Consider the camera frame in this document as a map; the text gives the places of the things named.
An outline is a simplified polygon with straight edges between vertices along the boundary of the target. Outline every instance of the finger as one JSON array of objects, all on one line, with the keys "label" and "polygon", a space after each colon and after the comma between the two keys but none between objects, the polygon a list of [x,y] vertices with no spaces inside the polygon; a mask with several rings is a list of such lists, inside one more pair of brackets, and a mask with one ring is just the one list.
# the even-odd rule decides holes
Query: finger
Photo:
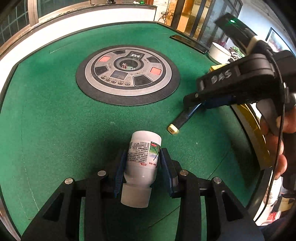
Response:
[{"label": "finger", "polygon": [[[278,128],[279,128],[280,122],[281,122],[281,117],[279,116],[276,119],[276,125]],[[293,107],[292,110],[289,110],[288,112],[285,113],[283,132],[286,132],[286,133],[296,132],[296,107]]]},{"label": "finger", "polygon": [[[267,149],[272,155],[276,155],[278,140],[279,138],[274,136],[270,132],[265,136]],[[284,152],[284,143],[283,141],[281,141],[281,148],[280,148],[279,154],[281,155],[283,154],[283,152]]]},{"label": "finger", "polygon": [[287,159],[284,155],[279,155],[278,166],[274,172],[274,179],[277,180],[287,169]]},{"label": "finger", "polygon": [[263,117],[261,117],[260,131],[261,131],[262,135],[266,136],[268,133],[268,130],[269,130],[269,128],[268,128],[268,124],[267,124],[266,120]]}]

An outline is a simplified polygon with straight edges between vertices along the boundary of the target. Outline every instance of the plastic bottle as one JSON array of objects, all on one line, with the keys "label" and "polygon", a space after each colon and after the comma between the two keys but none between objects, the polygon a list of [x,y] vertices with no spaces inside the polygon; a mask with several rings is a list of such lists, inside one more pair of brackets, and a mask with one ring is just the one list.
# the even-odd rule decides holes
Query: plastic bottle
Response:
[{"label": "plastic bottle", "polygon": [[137,208],[148,207],[151,187],[157,173],[161,137],[150,131],[136,131],[131,137],[121,203]]}]

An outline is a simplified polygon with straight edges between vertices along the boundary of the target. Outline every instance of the picture frame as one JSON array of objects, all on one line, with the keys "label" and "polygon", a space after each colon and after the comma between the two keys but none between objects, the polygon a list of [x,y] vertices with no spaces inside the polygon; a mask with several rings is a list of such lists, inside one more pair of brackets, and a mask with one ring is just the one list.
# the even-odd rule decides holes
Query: picture frame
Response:
[{"label": "picture frame", "polygon": [[289,50],[292,52],[290,47],[273,28],[270,28],[265,41],[269,44],[274,52],[280,52],[282,50]]}]

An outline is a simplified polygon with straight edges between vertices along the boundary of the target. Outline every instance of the yellow tip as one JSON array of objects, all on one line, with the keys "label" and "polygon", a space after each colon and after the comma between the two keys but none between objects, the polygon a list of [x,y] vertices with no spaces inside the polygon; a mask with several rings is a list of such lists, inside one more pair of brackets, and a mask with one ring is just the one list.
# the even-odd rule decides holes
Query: yellow tip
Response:
[{"label": "yellow tip", "polygon": [[178,133],[179,133],[178,128],[175,127],[173,124],[170,124],[170,125],[168,126],[168,131],[169,131],[169,133],[171,133],[172,135],[174,135],[174,134],[178,134]]}]

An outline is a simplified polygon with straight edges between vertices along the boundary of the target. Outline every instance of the white pot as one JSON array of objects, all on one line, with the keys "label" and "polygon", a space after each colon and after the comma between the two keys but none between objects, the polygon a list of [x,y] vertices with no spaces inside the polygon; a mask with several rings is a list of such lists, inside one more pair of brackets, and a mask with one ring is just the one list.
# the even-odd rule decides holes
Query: white pot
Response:
[{"label": "white pot", "polygon": [[214,60],[214,62],[218,62],[219,64],[226,64],[230,56],[231,53],[228,50],[217,43],[212,43],[209,50],[209,57],[212,61]]}]

